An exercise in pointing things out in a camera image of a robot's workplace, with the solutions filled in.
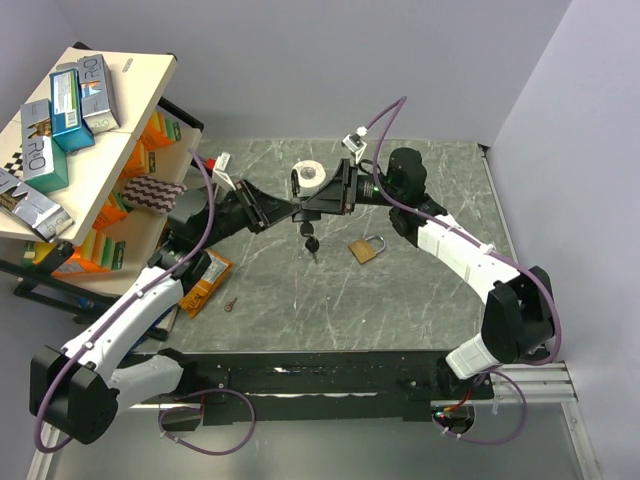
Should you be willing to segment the small brass key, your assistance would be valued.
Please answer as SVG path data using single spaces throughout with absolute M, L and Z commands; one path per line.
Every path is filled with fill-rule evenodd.
M 226 312 L 231 312 L 231 311 L 233 310 L 233 308 L 234 308 L 234 306 L 235 306 L 235 303 L 236 303 L 236 302 L 237 302 L 237 298 L 234 298 L 233 300 L 229 301 L 229 302 L 225 305 L 224 310 L 225 310 Z

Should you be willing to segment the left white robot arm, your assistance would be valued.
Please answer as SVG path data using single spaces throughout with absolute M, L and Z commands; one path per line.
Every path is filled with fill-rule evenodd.
M 29 410 L 38 427 L 49 424 L 69 440 L 90 444 L 132 405 L 165 394 L 177 402 L 195 395 L 197 366 L 175 350 L 131 367 L 120 363 L 201 279 L 211 263 L 207 248 L 242 229 L 259 233 L 301 209 L 299 202 L 248 181 L 238 182 L 220 202 L 214 197 L 213 186 L 179 195 L 167 242 L 127 292 L 62 349 L 45 347 L 32 358 Z

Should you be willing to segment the black key bunch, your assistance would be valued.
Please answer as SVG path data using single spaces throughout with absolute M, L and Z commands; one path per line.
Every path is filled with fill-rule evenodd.
M 317 252 L 320 248 L 320 242 L 315 237 L 314 226 L 310 222 L 302 222 L 300 225 L 300 235 L 305 239 L 304 247 L 311 254 L 315 263 L 318 263 Z

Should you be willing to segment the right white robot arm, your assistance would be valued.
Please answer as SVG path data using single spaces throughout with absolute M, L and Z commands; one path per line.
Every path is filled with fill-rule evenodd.
M 526 270 L 496 254 L 494 247 L 468 233 L 425 190 L 427 171 L 420 153 L 397 148 L 385 173 L 366 171 L 360 160 L 342 160 L 332 178 L 313 160 L 291 170 L 294 198 L 301 210 L 294 219 L 316 252 L 312 221 L 323 214 L 344 215 L 357 204 L 389 207 L 394 230 L 416 248 L 434 256 L 461 278 L 482 300 L 481 330 L 444 360 L 437 373 L 438 390 L 459 398 L 472 377 L 500 365 L 534 364 L 533 353 L 548 340 L 559 342 L 561 328 L 546 272 Z

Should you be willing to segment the black padlock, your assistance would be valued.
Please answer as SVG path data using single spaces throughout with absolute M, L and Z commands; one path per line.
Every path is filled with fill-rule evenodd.
M 293 198 L 298 198 L 299 194 L 301 192 L 301 186 L 300 186 L 300 183 L 299 183 L 298 171 L 296 169 L 292 169 L 291 170 L 290 181 L 291 181 L 292 197 Z

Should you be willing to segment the brass padlock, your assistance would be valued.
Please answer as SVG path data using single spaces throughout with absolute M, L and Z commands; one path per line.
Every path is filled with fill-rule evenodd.
M 386 249 L 386 241 L 380 235 L 371 235 L 350 243 L 348 249 L 357 262 L 363 265 Z

